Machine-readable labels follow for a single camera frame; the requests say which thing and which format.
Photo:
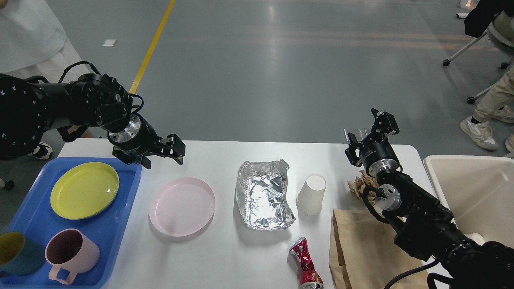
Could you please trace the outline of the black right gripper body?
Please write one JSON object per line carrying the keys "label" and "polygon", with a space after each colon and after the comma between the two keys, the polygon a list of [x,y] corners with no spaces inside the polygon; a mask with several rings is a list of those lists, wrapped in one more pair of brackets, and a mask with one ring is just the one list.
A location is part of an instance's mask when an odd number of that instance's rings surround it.
{"label": "black right gripper body", "polygon": [[360,145],[359,157],[367,175],[376,177],[378,172],[383,170],[400,168],[400,161],[389,143],[389,139],[378,142],[362,141],[358,144]]}

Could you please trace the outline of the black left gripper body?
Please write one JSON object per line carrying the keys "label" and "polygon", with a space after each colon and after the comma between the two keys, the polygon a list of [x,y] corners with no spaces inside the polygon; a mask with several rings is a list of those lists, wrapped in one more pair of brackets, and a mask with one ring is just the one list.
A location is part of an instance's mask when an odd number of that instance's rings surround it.
{"label": "black left gripper body", "polygon": [[151,154],[159,137],[153,127],[139,114],[132,113],[128,125],[118,133],[109,133],[108,140],[113,149],[122,150],[130,156]]}

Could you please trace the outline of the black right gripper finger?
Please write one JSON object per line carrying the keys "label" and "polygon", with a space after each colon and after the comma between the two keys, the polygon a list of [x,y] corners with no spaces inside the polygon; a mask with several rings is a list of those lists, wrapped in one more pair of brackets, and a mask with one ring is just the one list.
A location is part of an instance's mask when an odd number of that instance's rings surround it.
{"label": "black right gripper finger", "polygon": [[371,113],[374,116],[370,134],[371,143],[389,143],[389,137],[400,132],[395,117],[391,113],[380,112],[375,108],[371,108]]}
{"label": "black right gripper finger", "polygon": [[357,156],[357,150],[360,150],[362,147],[362,141],[358,141],[356,135],[354,133],[347,133],[349,146],[345,150],[345,154],[351,165],[355,167],[362,166],[362,160],[359,156]]}

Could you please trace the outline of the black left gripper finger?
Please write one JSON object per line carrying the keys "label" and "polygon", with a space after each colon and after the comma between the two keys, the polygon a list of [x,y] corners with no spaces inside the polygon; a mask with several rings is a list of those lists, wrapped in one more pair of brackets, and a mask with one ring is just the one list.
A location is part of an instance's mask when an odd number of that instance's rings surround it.
{"label": "black left gripper finger", "polygon": [[119,159],[121,162],[130,165],[132,163],[141,165],[146,169],[151,169],[152,161],[150,161],[147,156],[139,155],[139,156],[130,156],[125,154],[122,150],[114,149],[112,151],[112,155]]}
{"label": "black left gripper finger", "polygon": [[155,155],[174,159],[179,165],[184,163],[186,145],[176,134],[169,134],[155,143]]}

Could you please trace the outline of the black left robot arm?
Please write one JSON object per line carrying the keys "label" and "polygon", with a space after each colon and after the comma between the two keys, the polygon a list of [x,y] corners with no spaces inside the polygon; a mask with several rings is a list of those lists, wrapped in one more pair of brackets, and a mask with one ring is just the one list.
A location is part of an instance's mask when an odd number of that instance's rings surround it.
{"label": "black left robot arm", "polygon": [[176,134],[159,137],[139,114],[144,101],[134,104],[138,95],[95,66],[92,70],[67,83],[1,74],[1,159],[33,152],[48,130],[57,129],[64,141],[72,142],[88,127],[99,127],[108,132],[112,154],[123,163],[149,169],[148,157],[155,155],[182,164],[185,143]]}

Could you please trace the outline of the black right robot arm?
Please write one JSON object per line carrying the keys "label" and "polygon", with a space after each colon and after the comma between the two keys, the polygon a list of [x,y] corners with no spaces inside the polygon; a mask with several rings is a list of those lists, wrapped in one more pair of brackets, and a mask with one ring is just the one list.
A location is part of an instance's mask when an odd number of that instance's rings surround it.
{"label": "black right robot arm", "polygon": [[358,141],[348,133],[349,147],[345,154],[356,167],[364,167],[379,187],[367,185],[362,199],[371,214],[395,230],[394,243],[411,257],[434,261],[393,278],[386,288],[398,280],[441,264],[450,277],[430,273],[426,283],[430,289],[436,282],[450,289],[512,289],[513,249],[499,242],[479,245],[466,237],[452,223],[453,213],[441,202],[402,172],[400,161],[388,141],[399,133],[394,116],[372,109],[371,132]]}

